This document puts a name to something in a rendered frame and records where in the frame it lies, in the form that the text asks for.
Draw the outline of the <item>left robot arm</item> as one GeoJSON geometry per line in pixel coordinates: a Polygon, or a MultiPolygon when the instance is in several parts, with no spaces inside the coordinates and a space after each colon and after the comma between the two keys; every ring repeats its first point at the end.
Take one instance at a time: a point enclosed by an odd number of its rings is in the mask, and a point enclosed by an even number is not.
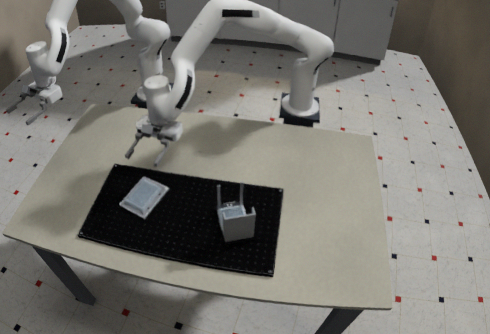
{"type": "Polygon", "coordinates": [[[298,117],[310,117],[318,112],[319,105],[313,100],[317,74],[319,66],[333,54],[332,40],[248,0],[210,0],[171,55],[175,69],[171,92],[165,76],[155,75],[145,80],[147,109],[152,124],[142,124],[141,132],[157,135],[163,124],[174,121],[182,113],[194,91],[195,64],[224,24],[288,42],[306,53],[308,58],[294,62],[290,95],[283,98],[282,107],[298,117]]]}

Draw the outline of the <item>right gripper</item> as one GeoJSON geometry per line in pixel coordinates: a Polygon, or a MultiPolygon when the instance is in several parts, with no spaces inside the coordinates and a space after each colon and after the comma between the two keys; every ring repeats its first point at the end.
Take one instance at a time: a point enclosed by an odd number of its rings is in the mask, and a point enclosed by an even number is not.
{"type": "Polygon", "coordinates": [[[24,101],[27,96],[29,96],[31,98],[35,97],[35,98],[41,100],[39,105],[40,105],[40,107],[42,107],[42,110],[40,112],[38,112],[37,114],[33,115],[31,118],[29,118],[26,121],[26,124],[30,125],[35,120],[37,120],[37,117],[39,117],[41,114],[43,114],[47,110],[46,104],[52,104],[55,101],[57,101],[59,98],[62,97],[61,88],[60,88],[60,86],[55,85],[55,82],[56,82],[56,80],[51,85],[45,87],[41,91],[37,90],[35,96],[24,93],[24,92],[20,93],[21,99],[18,100],[17,102],[15,102],[14,104],[12,104],[10,107],[8,107],[6,109],[6,111],[8,112],[8,114],[11,113],[12,111],[14,111],[17,108],[16,105],[18,105],[19,103],[24,101]]]}

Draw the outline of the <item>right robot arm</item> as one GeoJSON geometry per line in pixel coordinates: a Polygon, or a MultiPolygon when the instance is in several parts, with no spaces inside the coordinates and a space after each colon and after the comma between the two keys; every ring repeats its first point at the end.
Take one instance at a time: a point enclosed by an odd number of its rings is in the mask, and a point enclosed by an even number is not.
{"type": "MultiPolygon", "coordinates": [[[[22,92],[35,96],[37,90],[41,91],[56,80],[69,50],[67,24],[77,1],[53,0],[45,19],[45,27],[51,33],[50,49],[44,41],[35,42],[25,49],[37,89],[23,84],[22,92]]],[[[139,0],[110,1],[123,15],[128,36],[148,44],[138,55],[142,86],[137,90],[137,97],[146,101],[145,80],[163,75],[161,51],[170,37],[169,26],[163,21],[140,16],[142,5],[139,0]]]]}

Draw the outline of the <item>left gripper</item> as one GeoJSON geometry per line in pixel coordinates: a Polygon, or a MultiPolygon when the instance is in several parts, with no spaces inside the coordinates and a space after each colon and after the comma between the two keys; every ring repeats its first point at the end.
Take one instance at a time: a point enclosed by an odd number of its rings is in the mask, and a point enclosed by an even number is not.
{"type": "Polygon", "coordinates": [[[171,122],[167,122],[163,126],[162,125],[156,125],[156,126],[162,126],[161,133],[157,132],[156,136],[151,135],[151,134],[147,134],[144,132],[140,132],[142,124],[146,124],[149,126],[152,124],[149,121],[149,115],[143,115],[139,119],[139,121],[136,123],[136,128],[137,128],[137,133],[135,134],[136,139],[135,139],[134,143],[132,144],[132,146],[129,148],[129,150],[126,152],[125,158],[130,159],[130,157],[134,153],[134,147],[139,142],[139,139],[142,139],[143,137],[147,137],[147,138],[154,137],[154,138],[157,138],[157,140],[160,140],[162,145],[165,145],[163,151],[161,152],[161,154],[159,154],[157,156],[157,158],[155,159],[155,161],[153,163],[154,167],[156,167],[156,166],[158,167],[159,163],[163,159],[164,154],[166,153],[167,149],[169,148],[169,141],[176,142],[176,141],[178,141],[178,139],[182,135],[182,133],[183,133],[182,122],[171,121],[171,122]],[[166,140],[166,139],[168,139],[168,140],[166,140]]]}

